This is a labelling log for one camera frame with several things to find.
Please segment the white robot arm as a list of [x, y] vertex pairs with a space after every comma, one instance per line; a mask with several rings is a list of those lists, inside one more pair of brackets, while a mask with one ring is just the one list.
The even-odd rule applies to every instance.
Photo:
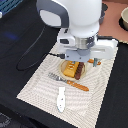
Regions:
[[102, 0], [37, 0], [37, 11], [43, 22], [59, 28], [59, 57], [87, 62], [112, 59], [118, 41], [111, 36], [99, 36]]

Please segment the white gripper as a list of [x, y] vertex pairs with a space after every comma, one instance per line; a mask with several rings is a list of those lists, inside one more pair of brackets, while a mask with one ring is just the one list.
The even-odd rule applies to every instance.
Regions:
[[70, 60], [70, 64], [87, 62], [94, 59], [93, 67], [97, 66], [98, 59], [112, 59], [118, 41], [111, 36], [94, 36], [78, 38], [68, 29], [61, 28], [57, 36], [58, 53], [62, 58]]

